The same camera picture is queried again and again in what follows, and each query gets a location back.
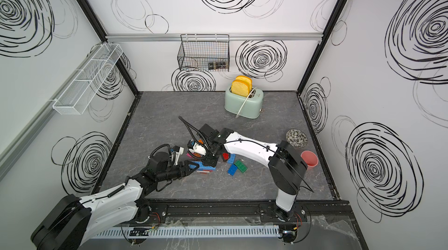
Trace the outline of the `light blue long brick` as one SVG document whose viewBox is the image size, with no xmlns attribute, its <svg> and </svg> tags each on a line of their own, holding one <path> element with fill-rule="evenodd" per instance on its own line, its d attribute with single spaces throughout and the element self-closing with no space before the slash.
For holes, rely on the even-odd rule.
<svg viewBox="0 0 448 250">
<path fill-rule="evenodd" d="M 203 165 L 203 163 L 200 162 L 200 161 L 193 161 L 193 162 L 191 162 L 191 163 L 189 164 L 189 167 L 190 167 L 192 170 L 195 170 L 195 171 L 209 171 L 209 172 L 211 172 L 211 171 L 215 171 L 215 170 L 216 170 L 215 167 L 212 167 L 212 166 L 205 166 L 205 165 Z"/>
</svg>

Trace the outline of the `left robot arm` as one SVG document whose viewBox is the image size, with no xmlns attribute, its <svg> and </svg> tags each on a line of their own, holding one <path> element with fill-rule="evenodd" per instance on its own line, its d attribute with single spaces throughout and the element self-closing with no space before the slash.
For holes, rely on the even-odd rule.
<svg viewBox="0 0 448 250">
<path fill-rule="evenodd" d="M 178 180 L 199 168 L 190 160 L 169 166 L 167 152 L 157 152 L 136 175 L 93 195 L 63 197 L 30 236 L 38 250 L 76 250 L 87 240 L 123 222 L 148 213 L 145 197 L 161 181 Z"/>
</svg>

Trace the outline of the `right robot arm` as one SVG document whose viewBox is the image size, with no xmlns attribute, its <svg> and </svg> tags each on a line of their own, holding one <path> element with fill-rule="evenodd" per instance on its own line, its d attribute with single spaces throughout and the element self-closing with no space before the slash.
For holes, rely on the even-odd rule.
<svg viewBox="0 0 448 250">
<path fill-rule="evenodd" d="M 217 131 L 204 124 L 200 129 L 183 117 L 191 141 L 187 147 L 190 155 L 206 166 L 215 167 L 223 153 L 235 154 L 256 161 L 269 168 L 278 188 L 276 206 L 283 212 L 291 212 L 301 184 L 304 183 L 307 163 L 287 141 L 279 144 L 250 139 L 228 128 Z"/>
</svg>

